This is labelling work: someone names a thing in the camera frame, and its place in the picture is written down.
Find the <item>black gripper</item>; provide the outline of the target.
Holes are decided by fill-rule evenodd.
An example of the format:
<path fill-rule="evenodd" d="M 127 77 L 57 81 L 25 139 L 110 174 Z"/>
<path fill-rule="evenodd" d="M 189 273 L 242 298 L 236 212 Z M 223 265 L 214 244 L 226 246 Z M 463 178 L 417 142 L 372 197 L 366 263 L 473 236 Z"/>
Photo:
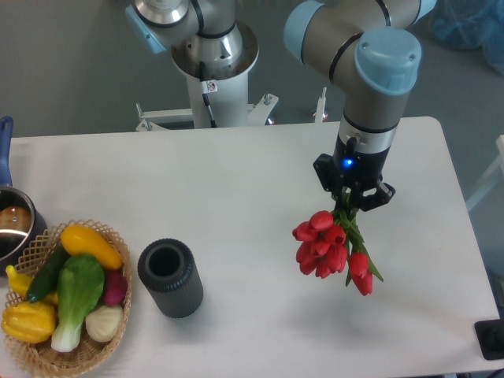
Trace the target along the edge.
<path fill-rule="evenodd" d="M 349 154 L 347 145 L 338 136 L 333 156 L 321 154 L 313 167 L 321 186 L 333 198 L 340 197 L 343 187 L 353 188 L 351 206 L 368 212 L 388 204 L 395 195 L 395 188 L 382 181 L 389 150 L 367 154 L 357 151 L 354 143 L 350 145 Z"/>

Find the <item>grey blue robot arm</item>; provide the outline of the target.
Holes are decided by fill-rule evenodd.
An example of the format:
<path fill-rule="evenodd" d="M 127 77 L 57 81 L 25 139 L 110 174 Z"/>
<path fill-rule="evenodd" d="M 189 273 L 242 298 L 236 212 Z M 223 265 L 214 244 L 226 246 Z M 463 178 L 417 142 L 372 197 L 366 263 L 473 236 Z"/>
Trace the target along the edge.
<path fill-rule="evenodd" d="M 304 1 L 287 18 L 284 45 L 346 95 L 335 149 L 314 168 L 336 209 L 369 211 L 395 189 L 382 170 L 417 81 L 421 45 L 408 28 L 432 1 Z M 196 128 L 258 124 L 248 74 L 258 58 L 254 33 L 233 1 L 132 1 L 126 17 L 154 53 L 169 51 L 185 75 Z"/>

